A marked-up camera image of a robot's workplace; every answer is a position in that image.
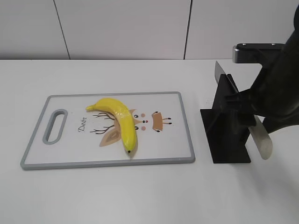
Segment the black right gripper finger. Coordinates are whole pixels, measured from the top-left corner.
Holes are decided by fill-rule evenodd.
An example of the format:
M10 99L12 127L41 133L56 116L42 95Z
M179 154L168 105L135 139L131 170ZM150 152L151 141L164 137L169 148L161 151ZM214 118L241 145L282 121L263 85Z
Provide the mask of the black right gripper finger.
M263 126L266 129L267 133L273 133L285 127L298 126L298 125L299 125L299 115L292 116L285 120L273 120L269 118L265 118L263 120Z
M225 96L227 108L233 111L236 126L251 127L256 125L255 110L252 107L249 90Z

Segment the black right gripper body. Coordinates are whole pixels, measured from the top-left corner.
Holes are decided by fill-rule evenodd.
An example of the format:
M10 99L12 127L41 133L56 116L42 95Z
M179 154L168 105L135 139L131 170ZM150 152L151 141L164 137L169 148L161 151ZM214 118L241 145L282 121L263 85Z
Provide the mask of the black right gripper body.
M294 31L267 69L252 84L248 99L251 112L275 120L299 118L299 9Z

